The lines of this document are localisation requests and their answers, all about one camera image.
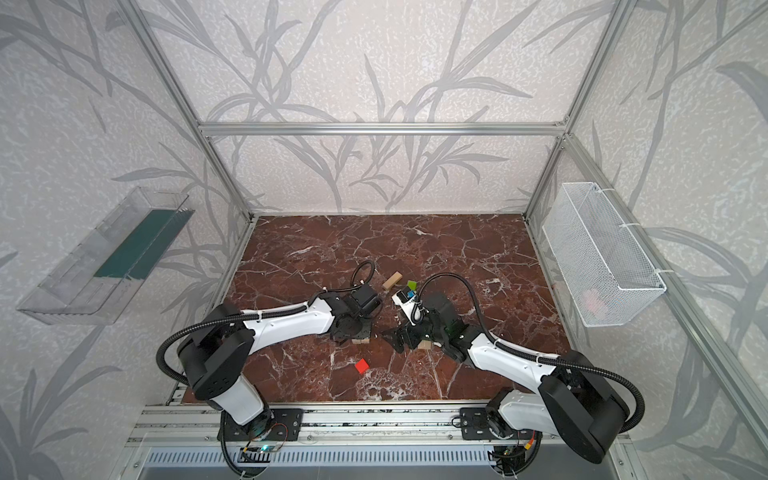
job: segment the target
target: red block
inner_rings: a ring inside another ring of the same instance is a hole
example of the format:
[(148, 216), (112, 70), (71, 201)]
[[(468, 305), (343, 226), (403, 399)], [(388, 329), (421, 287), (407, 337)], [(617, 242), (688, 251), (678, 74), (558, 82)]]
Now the red block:
[(362, 375), (363, 373), (366, 372), (367, 369), (371, 367), (368, 365), (368, 362), (366, 362), (365, 360), (360, 360), (358, 363), (355, 364), (355, 368), (357, 369), (358, 372), (360, 372), (360, 375)]

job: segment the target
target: wooden block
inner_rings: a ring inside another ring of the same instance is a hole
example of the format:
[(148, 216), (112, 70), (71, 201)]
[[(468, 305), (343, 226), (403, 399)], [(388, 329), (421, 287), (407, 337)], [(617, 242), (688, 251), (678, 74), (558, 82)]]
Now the wooden block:
[(394, 272), (390, 278), (387, 279), (387, 281), (384, 282), (382, 287), (384, 288), (384, 291), (389, 291), (395, 283), (398, 283), (402, 279), (402, 273), (400, 272)]

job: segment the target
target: gray wall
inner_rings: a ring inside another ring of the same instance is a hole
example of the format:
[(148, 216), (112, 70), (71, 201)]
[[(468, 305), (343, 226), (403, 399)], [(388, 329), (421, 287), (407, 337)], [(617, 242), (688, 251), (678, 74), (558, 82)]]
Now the gray wall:
[[(140, 0), (208, 121), (561, 121), (613, 0)], [(521, 212), (549, 137), (227, 137), (254, 211)]]
[[(199, 320), (246, 218), (231, 207), (111, 2), (0, 5), (0, 478), (106, 478), (171, 381), (159, 339)], [(135, 186), (189, 224), (111, 326), (15, 310)]]
[[(638, 2), (576, 135), (768, 392), (768, 2)], [(650, 478), (768, 478), (758, 449), (663, 300), (585, 329), (541, 234), (567, 156), (532, 224), (574, 342), (643, 392), (630, 432)]]

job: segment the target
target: clear plastic tray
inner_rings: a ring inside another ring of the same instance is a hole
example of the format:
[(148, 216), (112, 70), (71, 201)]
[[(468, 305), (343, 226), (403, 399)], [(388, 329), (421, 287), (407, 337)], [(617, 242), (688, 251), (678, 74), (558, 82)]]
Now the clear plastic tray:
[(188, 197), (134, 188), (18, 309), (48, 324), (114, 323), (189, 220)]

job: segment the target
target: metal mesh basket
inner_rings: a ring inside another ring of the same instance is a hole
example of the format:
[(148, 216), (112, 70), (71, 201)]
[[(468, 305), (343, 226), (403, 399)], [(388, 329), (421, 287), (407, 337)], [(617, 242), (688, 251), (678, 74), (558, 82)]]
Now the metal mesh basket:
[(586, 326), (624, 325), (667, 289), (595, 183), (562, 184), (542, 230)]

